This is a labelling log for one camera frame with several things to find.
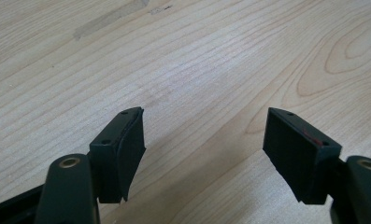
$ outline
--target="wooden table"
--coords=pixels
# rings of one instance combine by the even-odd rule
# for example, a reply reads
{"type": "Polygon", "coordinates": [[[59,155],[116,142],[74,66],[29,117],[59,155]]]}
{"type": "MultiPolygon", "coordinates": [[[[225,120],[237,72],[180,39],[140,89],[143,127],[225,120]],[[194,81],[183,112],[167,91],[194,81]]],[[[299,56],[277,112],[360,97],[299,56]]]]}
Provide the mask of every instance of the wooden table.
{"type": "Polygon", "coordinates": [[[103,223],[330,223],[262,151],[269,106],[371,157],[371,1],[0,0],[0,202],[145,108],[103,223]]]}

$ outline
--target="wooden surface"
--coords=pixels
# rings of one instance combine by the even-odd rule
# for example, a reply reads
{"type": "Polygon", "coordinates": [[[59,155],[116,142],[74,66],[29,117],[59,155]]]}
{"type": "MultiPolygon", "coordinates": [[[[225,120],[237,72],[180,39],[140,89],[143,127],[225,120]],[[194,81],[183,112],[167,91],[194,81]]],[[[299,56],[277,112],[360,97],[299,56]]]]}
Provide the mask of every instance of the wooden surface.
{"type": "Polygon", "coordinates": [[[103,223],[330,223],[262,151],[267,108],[371,157],[371,1],[0,0],[0,202],[145,108],[103,223]]]}

